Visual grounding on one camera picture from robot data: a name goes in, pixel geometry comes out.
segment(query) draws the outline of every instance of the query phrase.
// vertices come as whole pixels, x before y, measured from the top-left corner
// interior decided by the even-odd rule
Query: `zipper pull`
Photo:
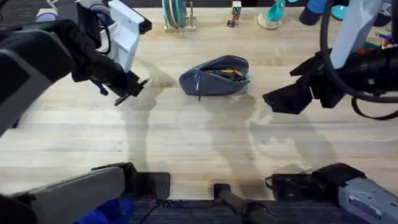
[[[196,72],[195,74],[195,81],[197,83],[197,87],[196,87],[196,91],[197,91],[197,95],[198,95],[198,101],[200,101],[200,92],[199,92],[199,85],[200,85],[200,75],[198,72]]]

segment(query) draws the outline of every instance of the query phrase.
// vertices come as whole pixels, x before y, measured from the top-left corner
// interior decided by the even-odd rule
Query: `blue cloth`
[[[126,224],[133,212],[132,200],[113,199],[100,205],[75,224]]]

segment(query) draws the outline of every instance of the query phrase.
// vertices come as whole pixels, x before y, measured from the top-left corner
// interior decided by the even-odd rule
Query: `white robot arm component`
[[[383,2],[391,0],[351,0],[330,58],[335,69],[341,68],[351,52],[359,50],[371,30]]]
[[[118,62],[123,70],[127,72],[131,69],[138,47],[139,36],[142,33],[140,24],[143,24],[145,19],[135,10],[118,0],[110,1],[109,8],[111,18],[115,24],[109,27],[112,48],[108,57]]]

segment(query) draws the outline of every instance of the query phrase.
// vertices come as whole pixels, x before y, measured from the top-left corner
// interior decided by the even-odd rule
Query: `small box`
[[[228,23],[226,24],[228,27],[235,27],[235,21],[229,20]]]
[[[232,15],[232,20],[233,21],[239,20],[239,15]]]
[[[240,15],[242,9],[241,1],[232,2],[232,15]]]

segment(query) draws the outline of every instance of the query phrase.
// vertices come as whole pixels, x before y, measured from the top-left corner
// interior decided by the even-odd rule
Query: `cable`
[[[111,48],[112,48],[112,41],[111,41],[111,33],[109,32],[109,28],[106,25],[105,21],[102,20],[102,18],[100,18],[100,16],[97,15],[98,20],[100,20],[102,22],[102,24],[104,25],[104,29],[105,29],[105,33],[106,33],[106,37],[108,38],[108,49],[105,52],[98,52],[100,54],[103,55],[107,55],[111,52]]]
[[[139,222],[139,224],[143,224],[145,222],[145,220],[148,218],[148,216],[157,208],[159,207],[160,204],[156,203],[155,206],[153,206],[145,215],[144,217],[141,219],[141,221]]]
[[[6,3],[8,2],[9,0],[2,0],[1,2],[0,2],[0,10],[4,7],[4,5],[6,5]]]
[[[161,201],[161,200],[156,200],[156,205],[154,205],[141,219],[141,221],[139,222],[139,224],[143,224],[145,222],[145,220],[149,217],[149,215],[158,207],[165,207],[165,208],[186,208],[186,209],[201,209],[201,208],[213,208],[217,205],[219,205],[219,203],[215,203],[213,200],[213,203],[210,206],[197,206],[197,207],[183,207],[183,206],[173,206],[173,204],[180,202],[182,203],[182,200],[176,201],[176,200],[172,200],[172,201]]]
[[[221,203],[216,203],[214,200],[211,201],[212,204],[209,206],[182,206],[181,204],[184,203],[183,200],[172,200],[172,201],[165,201],[162,203],[162,207],[165,208],[183,208],[183,209],[203,209],[203,208],[213,208]]]
[[[103,3],[106,7],[109,7],[109,3],[108,3],[107,1],[102,0],[102,3]]]
[[[266,186],[267,186],[269,189],[272,189],[272,185],[268,183],[268,180],[272,180],[272,177],[267,177],[267,178],[266,178]]]
[[[266,213],[268,213],[272,218],[276,218],[277,216],[274,215],[263,203],[247,200],[241,207],[239,214],[241,216],[241,223],[248,223],[248,214],[256,209],[262,209]]]
[[[364,118],[370,118],[370,119],[373,119],[373,120],[376,120],[376,121],[387,121],[387,120],[394,119],[394,118],[398,117],[398,111],[392,112],[391,114],[387,114],[387,115],[384,115],[384,116],[378,116],[378,117],[368,116],[368,115],[364,114],[361,111],[361,109],[358,106],[358,102],[357,101],[358,101],[358,99],[353,97],[351,99],[351,105],[353,106],[353,109],[354,109],[355,113],[360,115],[360,116],[362,116],[362,117],[364,117]]]
[[[391,96],[375,97],[375,96],[366,95],[362,92],[358,92],[349,87],[343,80],[341,80],[341,78],[336,73],[335,68],[333,67],[333,64],[331,62],[328,50],[329,20],[330,20],[331,9],[334,3],[335,3],[334,0],[327,1],[325,11],[323,12],[322,16],[321,31],[320,31],[320,48],[321,48],[323,62],[325,63],[326,74],[338,88],[340,88],[342,91],[346,92],[347,94],[355,98],[375,103],[398,103],[398,97],[391,97]]]

